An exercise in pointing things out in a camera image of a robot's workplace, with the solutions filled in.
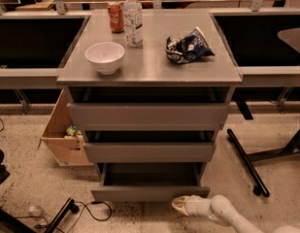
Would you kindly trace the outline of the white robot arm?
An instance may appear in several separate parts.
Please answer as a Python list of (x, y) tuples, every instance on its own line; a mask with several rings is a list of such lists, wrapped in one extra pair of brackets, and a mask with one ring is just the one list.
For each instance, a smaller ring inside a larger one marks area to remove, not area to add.
[(211, 199), (184, 195), (175, 198), (172, 207), (182, 215), (205, 217), (218, 225), (232, 227), (237, 233), (263, 233), (223, 195), (216, 195)]

